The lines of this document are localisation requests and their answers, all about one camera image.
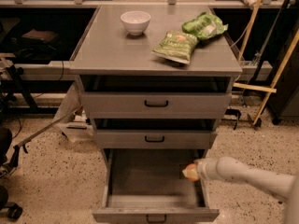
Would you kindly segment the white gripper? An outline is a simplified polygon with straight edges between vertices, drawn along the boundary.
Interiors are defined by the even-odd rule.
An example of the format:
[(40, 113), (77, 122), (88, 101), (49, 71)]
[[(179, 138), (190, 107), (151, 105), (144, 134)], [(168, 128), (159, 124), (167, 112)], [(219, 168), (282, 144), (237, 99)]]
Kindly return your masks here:
[(182, 173), (186, 178), (197, 179), (198, 175), (205, 180), (219, 180), (220, 176), (217, 172), (217, 160), (216, 159), (199, 159), (196, 163), (196, 169), (184, 169)]

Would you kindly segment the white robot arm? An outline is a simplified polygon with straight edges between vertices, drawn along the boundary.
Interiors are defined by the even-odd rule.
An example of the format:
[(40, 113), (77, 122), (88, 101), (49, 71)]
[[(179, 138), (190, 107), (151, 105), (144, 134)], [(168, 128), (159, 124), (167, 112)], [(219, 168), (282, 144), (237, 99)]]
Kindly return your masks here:
[(193, 182), (204, 179), (249, 184), (287, 204), (284, 224), (299, 224), (299, 175), (258, 169), (232, 157), (197, 159), (182, 173)]

